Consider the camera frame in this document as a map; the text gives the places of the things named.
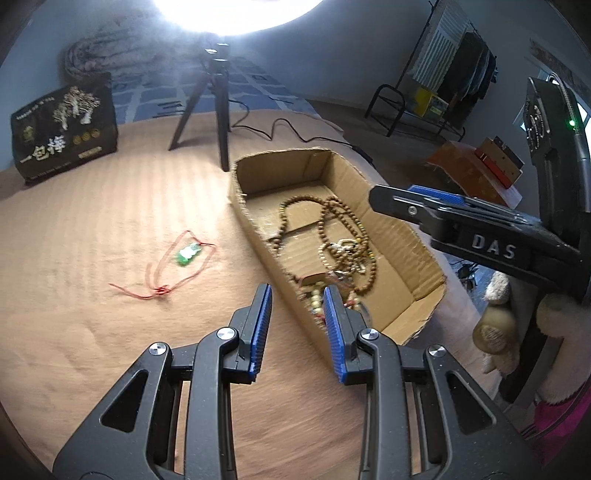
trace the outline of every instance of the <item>green pendant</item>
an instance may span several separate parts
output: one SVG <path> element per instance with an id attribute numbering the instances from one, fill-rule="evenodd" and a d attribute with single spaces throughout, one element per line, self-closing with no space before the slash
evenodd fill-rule
<path id="1" fill-rule="evenodd" d="M 186 267 L 192 260 L 201 253 L 203 248 L 197 242 L 193 242 L 188 247 L 183 248 L 177 253 L 177 263 L 181 267 Z"/>

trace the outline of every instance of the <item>silver screw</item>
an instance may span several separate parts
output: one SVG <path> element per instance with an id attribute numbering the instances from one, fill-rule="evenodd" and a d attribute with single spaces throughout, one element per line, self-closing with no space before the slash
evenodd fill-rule
<path id="1" fill-rule="evenodd" d="M 221 340 L 229 340 L 234 338 L 234 335 L 236 335 L 236 333 L 234 332 L 234 329 L 230 327 L 220 328 L 217 331 L 217 337 Z"/>
<path id="2" fill-rule="evenodd" d="M 361 330 L 361 337 L 366 340 L 375 340 L 379 337 L 379 332 L 373 328 L 366 328 Z"/>
<path id="3" fill-rule="evenodd" d="M 162 355 L 166 351 L 166 343 L 153 343 L 148 350 L 152 355 Z"/>
<path id="4" fill-rule="evenodd" d="M 441 345 L 431 345 L 429 347 L 428 351 L 429 351 L 429 355 L 435 356 L 435 357 L 440 357 L 440 356 L 443 356 L 447 353 L 447 350 L 445 350 L 445 347 L 442 347 Z"/>

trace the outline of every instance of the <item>red cord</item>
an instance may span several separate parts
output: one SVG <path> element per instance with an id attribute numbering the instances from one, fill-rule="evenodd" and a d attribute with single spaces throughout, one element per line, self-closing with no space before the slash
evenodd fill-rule
<path id="1" fill-rule="evenodd" d="M 164 268 L 166 267 L 165 261 L 168 260 L 168 258 L 170 257 L 170 254 L 178 247 L 178 244 L 181 242 L 181 240 L 187 234 L 190 235 L 190 237 L 193 239 L 193 241 L 197 242 L 202 247 L 211 247 L 211 251 L 210 251 L 209 255 L 205 258 L 205 260 L 201 264 L 201 267 L 199 267 L 199 269 L 195 273 L 180 280 L 178 283 L 176 283 L 172 287 L 170 285 L 161 285 L 161 286 L 157 287 L 156 284 L 158 284 L 158 281 L 160 279 L 160 275 L 162 274 L 162 272 L 164 271 Z M 121 287 L 121 286 L 116 285 L 114 283 L 109 283 L 109 285 L 111 287 L 115 287 L 115 288 L 119 289 L 120 291 L 122 291 L 126 295 L 129 295 L 130 297 L 133 297 L 138 300 L 150 300 L 150 299 L 153 299 L 156 297 L 162 297 L 164 295 L 168 295 L 172 291 L 176 290 L 177 288 L 182 287 L 183 285 L 185 285 L 185 283 L 188 283 L 192 279 L 197 277 L 205 269 L 205 267 L 207 266 L 207 264 L 211 260 L 213 254 L 216 252 L 216 250 L 217 250 L 217 248 L 216 248 L 215 244 L 208 244 L 208 243 L 202 242 L 201 240 L 199 240 L 195 236 L 195 234 L 191 230 L 185 230 L 183 233 L 181 233 L 177 237 L 177 239 L 174 241 L 174 243 L 172 245 L 170 245 L 168 250 L 166 250 L 166 253 L 160 259 L 160 261 L 158 262 L 158 265 L 156 266 L 156 270 L 154 271 L 153 278 L 150 277 L 152 264 L 148 264 L 148 266 L 146 267 L 146 273 L 145 273 L 144 280 L 145 280 L 146 287 L 152 291 L 151 295 L 140 295 L 138 293 L 134 293 L 134 292 L 128 290 L 127 288 Z"/>

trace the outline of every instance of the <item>tripod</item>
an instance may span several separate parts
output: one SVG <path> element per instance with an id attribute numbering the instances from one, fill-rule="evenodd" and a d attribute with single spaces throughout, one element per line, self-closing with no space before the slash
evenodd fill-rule
<path id="1" fill-rule="evenodd" d="M 197 79 L 193 93 L 191 93 L 187 101 L 187 108 L 178 122 L 168 151 L 175 150 L 178 147 L 178 141 L 189 121 L 189 117 L 191 117 L 191 113 L 193 113 L 193 109 L 211 83 L 212 91 L 216 98 L 217 143 L 220 151 L 220 162 L 222 170 L 229 171 L 228 132 L 230 131 L 230 106 L 228 94 L 228 57 L 230 47 L 225 43 L 219 43 L 216 47 L 216 50 L 205 49 L 206 61 L 203 62 L 205 71 Z"/>

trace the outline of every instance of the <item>magenta cloth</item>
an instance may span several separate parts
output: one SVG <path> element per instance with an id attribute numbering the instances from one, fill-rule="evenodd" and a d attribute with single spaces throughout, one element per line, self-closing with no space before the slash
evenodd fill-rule
<path id="1" fill-rule="evenodd" d="M 560 416 L 569 409 L 577 395 L 572 399 L 558 405 L 540 403 L 535 408 L 534 424 L 538 432 L 550 427 Z M 568 441 L 570 435 L 576 430 L 581 419 L 591 405 L 591 388 L 583 394 L 579 405 L 558 425 L 554 430 L 540 438 L 534 446 L 543 465 L 547 465 Z"/>

